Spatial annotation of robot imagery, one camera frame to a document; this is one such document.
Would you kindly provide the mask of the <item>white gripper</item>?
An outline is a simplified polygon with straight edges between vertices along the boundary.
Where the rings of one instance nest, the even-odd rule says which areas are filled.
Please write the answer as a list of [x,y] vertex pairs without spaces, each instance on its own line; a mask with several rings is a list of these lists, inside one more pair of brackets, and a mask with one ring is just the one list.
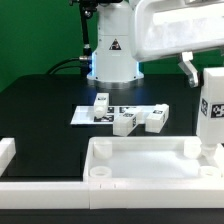
[[139,0],[130,20],[130,48],[139,62],[179,54],[191,88],[199,85],[192,52],[224,46],[224,0]]

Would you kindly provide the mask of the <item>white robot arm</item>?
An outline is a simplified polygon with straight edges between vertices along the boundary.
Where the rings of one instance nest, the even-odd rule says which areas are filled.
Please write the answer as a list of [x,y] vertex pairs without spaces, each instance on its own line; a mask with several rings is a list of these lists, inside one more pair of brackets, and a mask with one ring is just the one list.
[[224,46],[224,0],[70,0],[79,5],[87,79],[106,88],[139,83],[139,64],[177,55],[191,87],[195,52]]

